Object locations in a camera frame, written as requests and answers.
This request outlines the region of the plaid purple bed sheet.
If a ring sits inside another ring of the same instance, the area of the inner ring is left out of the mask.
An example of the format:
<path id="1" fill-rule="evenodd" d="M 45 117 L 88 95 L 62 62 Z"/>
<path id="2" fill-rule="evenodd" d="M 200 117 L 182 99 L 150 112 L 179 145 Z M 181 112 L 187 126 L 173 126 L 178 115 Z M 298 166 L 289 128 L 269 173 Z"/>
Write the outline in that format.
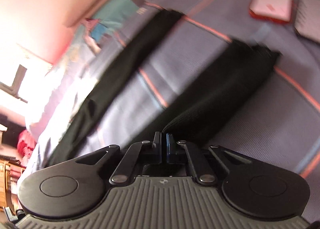
<path id="1" fill-rule="evenodd" d="M 319 219 L 319 45 L 299 37 L 292 24 L 278 25 L 249 15 L 252 0 L 111 0 L 96 14 L 91 35 L 99 54 L 79 27 L 63 56 L 43 82 L 43 99 L 32 99 L 26 124 L 38 144 L 23 173 L 42 169 L 82 101 L 105 68 L 159 8 L 185 13 L 180 24 L 136 70 L 80 149 L 84 155 L 110 144 L 121 147 L 144 138 L 147 127 L 227 47 L 222 33 L 281 53 L 276 72 L 212 142 L 291 170 L 306 178 L 311 196 L 304 211 Z"/>

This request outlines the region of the grey ribbed device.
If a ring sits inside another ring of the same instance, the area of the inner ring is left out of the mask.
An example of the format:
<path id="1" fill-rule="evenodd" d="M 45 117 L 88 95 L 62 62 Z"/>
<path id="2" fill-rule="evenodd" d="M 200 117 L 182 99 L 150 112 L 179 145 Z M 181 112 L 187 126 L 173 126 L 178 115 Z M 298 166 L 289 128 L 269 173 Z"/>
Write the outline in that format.
<path id="1" fill-rule="evenodd" d="M 294 28 L 298 35 L 319 44 L 319 0 L 299 0 Z"/>

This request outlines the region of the pink folded towel stack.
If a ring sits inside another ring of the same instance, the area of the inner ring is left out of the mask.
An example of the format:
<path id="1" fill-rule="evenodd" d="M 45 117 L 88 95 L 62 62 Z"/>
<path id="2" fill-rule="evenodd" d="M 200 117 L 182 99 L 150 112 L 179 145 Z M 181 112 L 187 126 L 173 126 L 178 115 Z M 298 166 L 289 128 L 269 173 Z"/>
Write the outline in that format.
<path id="1" fill-rule="evenodd" d="M 29 131 L 24 130 L 19 134 L 17 151 L 21 155 L 21 166 L 27 166 L 36 144 L 37 142 L 34 140 L 33 136 L 31 135 L 31 133 L 29 133 Z"/>

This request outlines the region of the wooden shelf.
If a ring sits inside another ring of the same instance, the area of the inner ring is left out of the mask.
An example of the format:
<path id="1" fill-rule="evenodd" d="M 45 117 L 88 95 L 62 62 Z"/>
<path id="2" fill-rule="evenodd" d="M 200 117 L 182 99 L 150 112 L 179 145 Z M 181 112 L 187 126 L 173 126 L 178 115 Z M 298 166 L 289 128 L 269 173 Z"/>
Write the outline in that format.
<path id="1" fill-rule="evenodd" d="M 25 168 L 21 166 L 20 161 L 11 156 L 1 155 L 0 163 L 1 211 L 3 212 L 5 207 L 10 207 L 15 213 L 20 207 L 17 182 Z"/>

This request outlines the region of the black knit pants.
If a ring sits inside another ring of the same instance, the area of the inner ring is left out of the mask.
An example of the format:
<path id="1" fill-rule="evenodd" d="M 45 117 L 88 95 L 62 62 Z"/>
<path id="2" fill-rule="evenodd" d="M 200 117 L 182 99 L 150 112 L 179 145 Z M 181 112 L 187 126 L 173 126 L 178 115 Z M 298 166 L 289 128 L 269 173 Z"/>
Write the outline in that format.
<path id="1" fill-rule="evenodd" d="M 218 31 L 250 45 L 276 48 L 276 33 L 281 25 L 252 18 L 247 12 L 220 12 L 207 8 L 182 21 L 136 71 L 95 130 L 86 138 L 79 155 L 110 144 L 126 147 L 146 140 L 142 131 L 165 111 L 178 96 L 218 57 L 227 42 Z M 222 145 L 276 166 L 281 159 L 283 140 L 276 114 L 283 80 L 277 74 L 214 137 L 210 143 Z"/>

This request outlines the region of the window frame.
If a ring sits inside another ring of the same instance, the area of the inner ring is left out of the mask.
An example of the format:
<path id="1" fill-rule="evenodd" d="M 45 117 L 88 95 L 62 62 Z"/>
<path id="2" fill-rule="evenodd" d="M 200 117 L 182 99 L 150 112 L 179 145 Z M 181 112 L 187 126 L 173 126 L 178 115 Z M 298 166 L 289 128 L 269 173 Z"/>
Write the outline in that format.
<path id="1" fill-rule="evenodd" d="M 19 89 L 21 87 L 21 84 L 22 84 L 22 81 L 24 79 L 26 72 L 27 72 L 27 69 L 24 66 L 19 65 L 11 86 L 8 86 L 5 83 L 1 82 L 1 90 L 2 91 L 8 93 L 9 95 L 13 96 L 14 98 L 16 98 L 18 100 L 21 100 L 24 103 L 27 103 L 28 101 L 21 98 L 18 95 L 18 92 L 19 92 Z"/>

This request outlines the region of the teal patchwork pillow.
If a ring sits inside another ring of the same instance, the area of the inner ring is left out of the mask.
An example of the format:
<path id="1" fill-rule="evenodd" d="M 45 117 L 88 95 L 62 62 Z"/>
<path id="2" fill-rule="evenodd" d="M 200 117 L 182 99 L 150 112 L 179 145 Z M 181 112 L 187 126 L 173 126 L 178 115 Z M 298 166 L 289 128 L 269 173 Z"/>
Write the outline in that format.
<path id="1" fill-rule="evenodd" d="M 146 1 L 108 0 L 93 15 L 85 18 L 82 22 L 83 39 L 88 48 L 98 54 L 103 46 L 103 38 L 119 29 Z"/>

